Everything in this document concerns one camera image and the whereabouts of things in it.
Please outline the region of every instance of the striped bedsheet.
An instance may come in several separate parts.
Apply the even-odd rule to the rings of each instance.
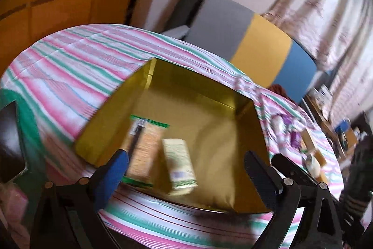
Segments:
[[[1,78],[1,103],[17,100],[19,123],[30,172],[16,180],[29,198],[25,215],[32,222],[40,189],[90,176],[93,168],[78,158],[72,144],[95,111],[113,91],[150,58],[161,58],[208,76],[254,101],[270,155],[287,148],[301,166],[299,152],[288,140],[277,143],[273,115],[292,117],[293,128],[311,129],[328,164],[330,191],[339,197],[342,175],[320,128],[284,98],[254,84],[232,64],[189,43],[124,25],[86,25],[51,34],[23,51]],[[298,210],[285,238],[289,247],[298,227]],[[250,248],[271,214],[234,217],[160,203],[135,190],[119,187],[101,217],[112,229],[150,248]]]

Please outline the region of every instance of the gold tray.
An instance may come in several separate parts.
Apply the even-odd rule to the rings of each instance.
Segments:
[[[153,58],[94,115],[75,143],[76,153],[95,166],[107,163],[122,145],[131,114],[169,124],[163,137],[187,142],[198,183],[185,196],[161,194],[168,174],[159,159],[153,170],[154,189],[139,191],[204,210],[268,212],[243,165],[248,150],[269,165],[251,99],[206,76]]]

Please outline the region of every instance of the curtain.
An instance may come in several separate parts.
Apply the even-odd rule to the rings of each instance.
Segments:
[[[338,65],[325,111],[333,125],[372,107],[373,0],[278,0],[263,16],[296,40],[319,70]]]

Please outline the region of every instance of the blue gripper pad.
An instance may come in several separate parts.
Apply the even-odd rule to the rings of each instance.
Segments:
[[[93,201],[94,210],[104,209],[111,195],[127,171],[129,158],[127,152],[118,150],[106,165],[97,168],[88,183],[88,195]]]

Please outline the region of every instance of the barcode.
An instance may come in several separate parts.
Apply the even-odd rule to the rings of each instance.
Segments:
[[[132,128],[131,128],[129,134],[131,134],[131,135],[135,135],[136,132],[137,132],[137,129],[138,129],[140,126],[141,126],[141,127],[144,127],[146,123],[147,123],[147,121],[146,121],[145,119],[140,119],[140,118],[136,119],[136,120],[133,122],[133,124],[132,124]]]
[[[178,179],[178,178],[183,178],[186,176],[186,173],[183,171],[176,171],[171,173],[171,178],[172,179]]]

